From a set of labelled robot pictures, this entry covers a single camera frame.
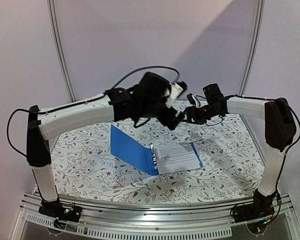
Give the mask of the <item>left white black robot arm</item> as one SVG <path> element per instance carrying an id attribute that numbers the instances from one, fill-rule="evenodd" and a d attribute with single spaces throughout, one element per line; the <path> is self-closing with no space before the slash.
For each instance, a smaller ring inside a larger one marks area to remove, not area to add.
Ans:
<path id="1" fill-rule="evenodd" d="M 113 87 L 104 93 L 82 101 L 40 110 L 29 109 L 26 135 L 26 160 L 45 209 L 53 216 L 64 213 L 58 201 L 51 167 L 49 140 L 68 131 L 88 125 L 131 119 L 134 128 L 141 126 L 141 118 L 157 119 L 163 126 L 174 130 L 180 120 L 173 103 L 186 90 L 185 82 L 169 82 L 164 77 L 146 72 L 140 82 L 128 89 Z"/>

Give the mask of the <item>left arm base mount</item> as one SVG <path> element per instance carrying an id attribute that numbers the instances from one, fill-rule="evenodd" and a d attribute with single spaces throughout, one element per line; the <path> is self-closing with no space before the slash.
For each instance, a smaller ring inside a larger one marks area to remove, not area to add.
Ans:
<path id="1" fill-rule="evenodd" d="M 59 199 L 56 201 L 42 200 L 38 212 L 42 215 L 54 218 L 53 227 L 64 230 L 68 222 L 78 223 L 83 208 L 74 202 L 62 203 Z"/>

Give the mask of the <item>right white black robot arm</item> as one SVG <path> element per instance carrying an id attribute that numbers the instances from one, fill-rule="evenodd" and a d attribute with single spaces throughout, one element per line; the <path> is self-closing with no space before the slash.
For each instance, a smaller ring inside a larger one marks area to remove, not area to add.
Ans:
<path id="1" fill-rule="evenodd" d="M 218 84 L 203 88 L 206 104 L 189 106 L 180 114 L 180 119 L 189 124 L 203 125 L 213 117 L 237 114 L 263 122 L 266 159 L 262 178 L 254 191 L 253 203 L 248 213 L 259 218 L 268 210 L 278 195 L 279 180 L 282 175 L 288 151 L 294 145 L 297 133 L 296 116 L 287 100 L 279 98 L 225 96 Z"/>

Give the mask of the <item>blue ring binder folder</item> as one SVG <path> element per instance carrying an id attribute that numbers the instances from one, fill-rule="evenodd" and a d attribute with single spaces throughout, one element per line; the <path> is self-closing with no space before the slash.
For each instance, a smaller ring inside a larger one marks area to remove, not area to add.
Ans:
<path id="1" fill-rule="evenodd" d="M 110 129 L 110 152 L 111 154 L 132 165 L 138 170 L 150 176 L 160 175 L 157 168 L 155 149 L 167 146 L 155 146 L 152 143 L 149 147 L 141 145 L 132 137 L 115 126 Z"/>

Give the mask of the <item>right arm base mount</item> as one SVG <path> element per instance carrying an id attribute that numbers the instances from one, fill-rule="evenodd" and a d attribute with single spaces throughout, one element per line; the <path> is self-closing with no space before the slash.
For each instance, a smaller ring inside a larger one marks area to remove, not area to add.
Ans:
<path id="1" fill-rule="evenodd" d="M 279 193 L 275 195 L 278 209 L 273 206 L 272 196 L 264 198 L 263 196 L 253 197 L 253 203 L 235 204 L 230 210 L 230 216 L 235 223 L 245 222 L 248 231 L 255 235 L 263 235 L 268 226 L 278 217 L 282 198 Z"/>

